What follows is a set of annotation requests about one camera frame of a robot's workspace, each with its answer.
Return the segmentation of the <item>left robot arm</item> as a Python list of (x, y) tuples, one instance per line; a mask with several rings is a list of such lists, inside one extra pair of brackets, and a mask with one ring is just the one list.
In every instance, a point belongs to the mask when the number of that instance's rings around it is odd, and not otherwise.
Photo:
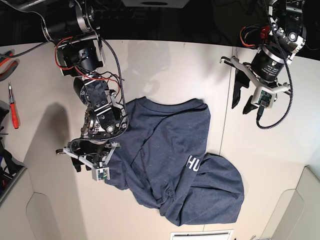
[(252, 62), (240, 63), (235, 56), (221, 57), (220, 62), (236, 69), (233, 88), (232, 107), (235, 108), (241, 98), (241, 89), (255, 86), (243, 108), (244, 115), (263, 108), (271, 109), (278, 98), (278, 93), (291, 95), (288, 83), (279, 83), (278, 75), (285, 65), (292, 63), (294, 56), (304, 47), (307, 31), (303, 25), (302, 0), (268, 0), (267, 16), (270, 22), (257, 26), (260, 31), (260, 44), (248, 44), (248, 27), (240, 31), (240, 40), (248, 48), (257, 49)]

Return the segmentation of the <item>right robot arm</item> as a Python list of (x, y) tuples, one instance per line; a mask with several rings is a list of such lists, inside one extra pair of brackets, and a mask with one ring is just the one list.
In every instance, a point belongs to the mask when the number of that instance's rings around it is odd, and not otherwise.
[(45, 39), (54, 44), (54, 61), (64, 76), (74, 78), (73, 88), (86, 106), (80, 137), (58, 154), (70, 156), (76, 171), (85, 166), (106, 174), (116, 138), (129, 126), (120, 73), (106, 77), (98, 70), (105, 65), (107, 42), (95, 24), (95, 10), (86, 0), (5, 0), (7, 7), (41, 19)]

